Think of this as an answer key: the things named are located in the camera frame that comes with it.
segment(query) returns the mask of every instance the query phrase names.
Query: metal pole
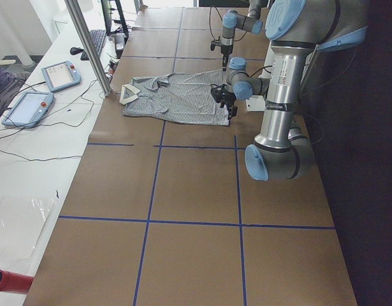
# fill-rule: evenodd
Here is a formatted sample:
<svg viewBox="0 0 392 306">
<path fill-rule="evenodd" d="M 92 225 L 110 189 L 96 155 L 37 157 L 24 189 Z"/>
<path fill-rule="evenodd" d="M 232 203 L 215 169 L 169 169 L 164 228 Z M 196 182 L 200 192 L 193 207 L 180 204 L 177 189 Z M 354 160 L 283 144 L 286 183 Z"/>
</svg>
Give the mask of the metal pole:
<svg viewBox="0 0 392 306">
<path fill-rule="evenodd" d="M 87 24 L 85 23 L 85 19 L 83 18 L 80 5 L 78 4 L 77 0 L 65 0 L 65 2 L 78 36 L 81 39 L 84 50 L 88 54 L 88 58 L 95 72 L 96 78 L 98 79 L 104 95 L 107 97 L 112 92 L 112 89 L 101 65 L 101 61 L 99 60 L 99 56 L 96 53 L 94 44 L 92 43 L 91 36 L 89 34 Z"/>
</svg>

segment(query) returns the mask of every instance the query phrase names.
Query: black computer mouse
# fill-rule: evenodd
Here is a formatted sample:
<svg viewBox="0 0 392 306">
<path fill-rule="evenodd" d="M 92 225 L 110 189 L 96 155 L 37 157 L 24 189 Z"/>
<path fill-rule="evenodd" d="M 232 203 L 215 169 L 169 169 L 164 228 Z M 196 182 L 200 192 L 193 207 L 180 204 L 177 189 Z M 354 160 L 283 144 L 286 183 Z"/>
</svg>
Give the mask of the black computer mouse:
<svg viewBox="0 0 392 306">
<path fill-rule="evenodd" d="M 78 48 L 78 47 L 71 47 L 71 49 L 69 50 L 69 53 L 71 55 L 76 55 L 78 53 L 83 52 L 83 48 Z"/>
</svg>

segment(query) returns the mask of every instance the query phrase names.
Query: white table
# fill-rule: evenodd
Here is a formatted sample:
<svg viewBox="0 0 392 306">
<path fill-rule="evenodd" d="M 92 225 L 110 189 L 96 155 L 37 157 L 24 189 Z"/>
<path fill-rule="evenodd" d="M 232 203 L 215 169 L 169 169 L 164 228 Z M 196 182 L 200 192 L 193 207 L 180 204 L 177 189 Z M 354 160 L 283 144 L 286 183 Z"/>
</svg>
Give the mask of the white table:
<svg viewBox="0 0 392 306">
<path fill-rule="evenodd" d="M 97 24 L 95 20 L 90 20 L 89 28 L 95 29 L 96 25 L 101 25 L 101 22 L 103 23 L 101 19 L 99 19 Z M 66 108 L 43 119 L 40 123 L 67 122 L 71 125 L 78 125 L 92 107 L 91 113 L 78 127 L 69 127 L 64 124 L 38 126 L 34 129 L 25 129 L 13 136 L 0 139 L 1 150 L 29 159 L 49 159 L 52 157 L 81 156 L 83 154 L 104 96 L 98 82 L 96 82 L 84 95 L 85 98 L 92 102 L 77 99 L 74 103 L 68 105 L 96 79 L 90 62 L 81 61 L 80 54 L 70 55 L 69 50 L 71 47 L 82 47 L 82 44 L 74 25 L 69 23 L 37 65 L 27 80 L 27 84 L 32 85 L 44 81 L 41 68 L 69 60 L 80 71 L 82 76 L 81 84 L 56 93 L 54 104 L 47 115 L 65 106 Z M 106 45 L 101 53 L 101 62 L 104 67 L 112 59 L 111 56 L 115 57 L 114 46 L 111 41 L 106 41 Z M 35 89 L 48 92 L 45 84 L 37 86 Z M 17 99 L 18 97 L 13 100 L 11 106 L 15 104 Z M 4 127 L 1 124 L 1 120 L 0 137 L 18 131 L 18 129 Z M 80 158 L 44 162 L 24 161 L 19 157 L 0 152 L 0 202 L 12 197 L 18 198 L 19 201 L 29 198 L 45 199 L 46 201 L 48 199 L 55 200 L 32 256 L 26 261 L 14 264 L 10 271 L 28 275 L 36 273 L 79 162 Z M 0 213 L 11 213 L 4 210 L 5 208 L 0 206 Z M 21 239 L 28 238 L 25 231 L 17 233 L 17 236 Z M 22 305 L 24 298 L 25 296 L 23 295 L 0 293 L 0 306 Z"/>
</svg>

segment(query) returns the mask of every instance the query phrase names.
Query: gray striped fabric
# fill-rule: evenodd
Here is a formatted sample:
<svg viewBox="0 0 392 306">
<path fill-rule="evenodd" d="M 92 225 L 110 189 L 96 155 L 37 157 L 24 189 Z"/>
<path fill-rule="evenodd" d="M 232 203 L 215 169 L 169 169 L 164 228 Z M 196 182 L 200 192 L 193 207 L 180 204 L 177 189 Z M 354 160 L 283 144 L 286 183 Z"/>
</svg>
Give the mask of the gray striped fabric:
<svg viewBox="0 0 392 306">
<path fill-rule="evenodd" d="M 131 85 L 141 91 L 139 98 L 128 103 L 122 114 L 186 124 L 228 126 L 226 108 L 220 108 L 210 94 L 211 84 L 224 83 L 225 73 L 221 70 L 132 78 Z M 121 94 L 128 98 L 129 93 L 126 90 Z"/>
</svg>

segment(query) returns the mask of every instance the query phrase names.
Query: red tube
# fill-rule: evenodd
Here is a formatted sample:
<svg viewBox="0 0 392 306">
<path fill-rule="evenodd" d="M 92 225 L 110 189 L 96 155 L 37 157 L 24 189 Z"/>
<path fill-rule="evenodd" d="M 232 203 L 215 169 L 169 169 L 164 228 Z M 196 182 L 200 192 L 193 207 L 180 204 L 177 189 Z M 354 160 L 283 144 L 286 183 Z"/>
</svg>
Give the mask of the red tube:
<svg viewBox="0 0 392 306">
<path fill-rule="evenodd" d="M 0 291 L 26 295 L 33 279 L 32 276 L 0 270 Z"/>
</svg>

